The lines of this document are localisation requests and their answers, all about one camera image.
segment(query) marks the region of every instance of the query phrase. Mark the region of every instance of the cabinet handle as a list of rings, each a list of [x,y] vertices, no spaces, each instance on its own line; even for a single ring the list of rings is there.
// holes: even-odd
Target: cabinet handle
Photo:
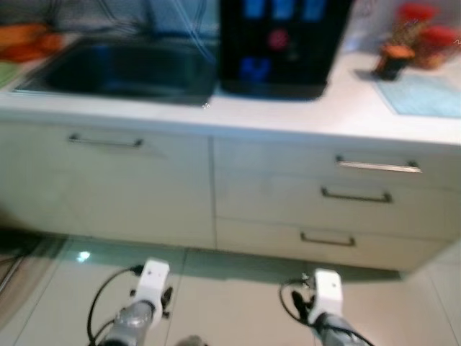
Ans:
[[[318,240],[318,239],[310,239],[308,238],[304,232],[300,233],[301,241],[305,243],[315,243],[315,244],[325,244],[325,245],[335,245],[337,247],[355,247],[357,243],[355,242],[354,237],[349,237],[347,242],[342,241],[330,241],[330,240]]]
[[[384,192],[381,198],[373,197],[362,197],[362,196],[350,196],[350,195],[336,195],[330,193],[326,187],[321,188],[322,196],[326,198],[338,198],[340,200],[359,200],[362,202],[374,202],[374,203],[392,203],[393,199],[390,193]]]
[[[98,141],[93,139],[84,139],[78,133],[69,136],[68,141],[71,143],[88,144],[90,146],[116,146],[119,148],[137,149],[144,144],[144,140],[137,139],[133,143],[119,143],[111,141]]]
[[[398,166],[393,164],[371,164],[368,162],[345,161],[343,156],[336,157],[336,164],[343,168],[371,169],[375,171],[387,172],[404,172],[404,173],[422,173],[415,161],[409,161],[407,166]]]

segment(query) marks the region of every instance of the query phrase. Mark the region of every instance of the stainless steel sink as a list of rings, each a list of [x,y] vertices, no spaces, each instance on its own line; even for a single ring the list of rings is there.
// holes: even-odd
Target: stainless steel sink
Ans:
[[[16,92],[51,92],[203,105],[216,67],[190,44],[82,40],[34,72]]]

